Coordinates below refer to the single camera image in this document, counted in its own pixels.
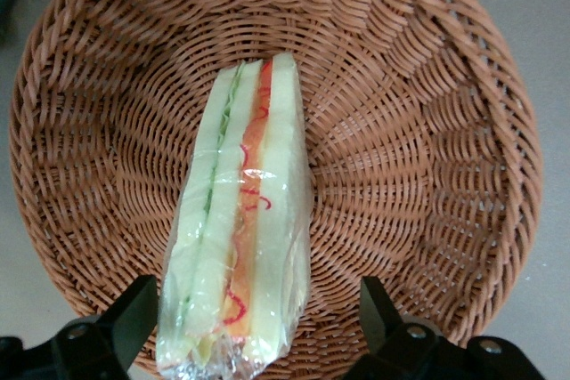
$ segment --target tomato slice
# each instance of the tomato slice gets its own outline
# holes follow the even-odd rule
[[[256,259],[257,211],[271,209],[269,199],[259,194],[262,177],[262,142],[269,117],[273,61],[261,68],[256,98],[252,105],[251,121],[243,134],[241,149],[244,159],[240,170],[240,197],[232,243],[233,266],[224,300],[223,317],[228,333],[234,338],[245,338],[249,332],[249,301]]]

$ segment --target metal screw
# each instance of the metal screw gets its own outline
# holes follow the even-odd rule
[[[426,338],[426,330],[417,325],[408,328],[408,334],[413,338]]]
[[[489,340],[488,338],[481,340],[479,345],[484,349],[485,352],[492,353],[493,355],[498,355],[502,352],[502,348],[499,346],[499,344],[493,340]]]
[[[86,332],[87,332],[87,325],[84,324],[77,325],[68,332],[68,340],[74,340],[76,338],[79,338]]]

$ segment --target plastic wrap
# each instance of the plastic wrap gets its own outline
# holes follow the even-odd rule
[[[289,351],[309,295],[312,200],[292,55],[222,70],[168,243],[163,376],[246,379]]]

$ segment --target gray floor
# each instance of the gray floor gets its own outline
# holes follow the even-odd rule
[[[74,317],[47,278],[22,225],[8,164],[8,108],[27,34],[50,0],[18,0],[0,45],[0,335],[27,346]],[[487,334],[518,344],[550,380],[570,378],[570,0],[480,0],[509,42],[536,109],[544,154],[537,242]],[[149,378],[138,369],[133,378]]]

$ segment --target brown wicker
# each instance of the brown wicker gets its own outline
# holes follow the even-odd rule
[[[365,349],[359,278],[452,341],[481,333],[533,243],[542,160],[476,0],[53,0],[12,104],[20,210],[81,315],[159,275],[208,91],[292,51],[313,172],[312,299],[263,378],[335,378]],[[153,339],[138,362],[152,371]]]

